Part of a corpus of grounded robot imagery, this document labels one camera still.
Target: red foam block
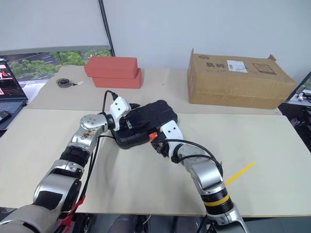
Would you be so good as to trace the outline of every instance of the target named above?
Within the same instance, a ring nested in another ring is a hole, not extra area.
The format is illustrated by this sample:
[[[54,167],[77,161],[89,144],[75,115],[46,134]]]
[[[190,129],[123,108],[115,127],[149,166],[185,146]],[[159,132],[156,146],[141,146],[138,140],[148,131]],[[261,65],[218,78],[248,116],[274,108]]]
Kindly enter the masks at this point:
[[[109,79],[134,79],[137,59],[134,57],[91,57],[84,66],[87,76]]]
[[[141,87],[141,69],[137,69],[134,79],[108,79],[108,78],[92,78],[96,87],[109,88],[132,88],[139,89]]]

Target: yellow tape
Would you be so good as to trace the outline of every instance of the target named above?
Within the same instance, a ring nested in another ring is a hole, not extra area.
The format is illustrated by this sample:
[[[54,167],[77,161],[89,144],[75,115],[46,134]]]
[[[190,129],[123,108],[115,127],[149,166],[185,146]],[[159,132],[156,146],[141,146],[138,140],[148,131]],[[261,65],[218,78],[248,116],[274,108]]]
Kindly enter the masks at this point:
[[[238,178],[240,175],[245,173],[248,169],[250,169],[253,165],[255,165],[255,162],[252,162],[251,164],[247,165],[245,168],[243,168],[241,171],[239,171],[237,174],[235,174],[233,177],[231,177],[229,180],[225,182],[226,185],[230,184],[232,181],[234,181],[236,178]]]
[[[213,202],[205,202],[204,201],[204,205],[206,206],[217,206],[217,205],[221,205],[223,203],[225,203],[227,200],[229,200],[230,196],[229,194],[227,194],[223,199],[221,200],[217,200],[217,201],[213,201]]]

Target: laptop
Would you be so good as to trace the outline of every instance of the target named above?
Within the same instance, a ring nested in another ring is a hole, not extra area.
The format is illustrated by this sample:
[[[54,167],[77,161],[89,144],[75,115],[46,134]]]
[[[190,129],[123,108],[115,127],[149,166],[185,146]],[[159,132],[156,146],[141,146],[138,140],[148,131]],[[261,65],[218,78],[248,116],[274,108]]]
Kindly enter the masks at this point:
[[[6,129],[19,111],[27,105],[27,100],[7,62],[0,59],[0,112],[7,111],[11,114],[0,123],[0,130]]]

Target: window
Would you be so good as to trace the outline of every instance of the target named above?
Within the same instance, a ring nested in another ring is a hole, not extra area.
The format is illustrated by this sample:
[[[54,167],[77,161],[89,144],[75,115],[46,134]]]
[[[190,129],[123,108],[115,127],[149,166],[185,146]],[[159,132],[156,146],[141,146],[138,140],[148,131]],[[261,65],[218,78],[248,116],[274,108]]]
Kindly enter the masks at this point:
[[[20,84],[45,83],[62,65],[84,66],[92,56],[110,56],[110,50],[41,52],[5,55]]]

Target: yellow ring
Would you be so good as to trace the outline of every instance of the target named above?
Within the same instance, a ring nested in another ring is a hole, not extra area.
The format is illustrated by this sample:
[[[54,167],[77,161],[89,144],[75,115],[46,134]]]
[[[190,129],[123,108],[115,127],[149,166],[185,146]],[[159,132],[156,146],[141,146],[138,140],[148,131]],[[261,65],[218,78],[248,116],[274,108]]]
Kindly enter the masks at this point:
[[[204,201],[204,205],[206,206],[217,206],[217,205],[221,205],[223,203],[225,203],[227,200],[229,200],[230,196],[229,194],[227,194],[224,198],[217,200],[217,201],[213,201],[213,202],[205,202]]]

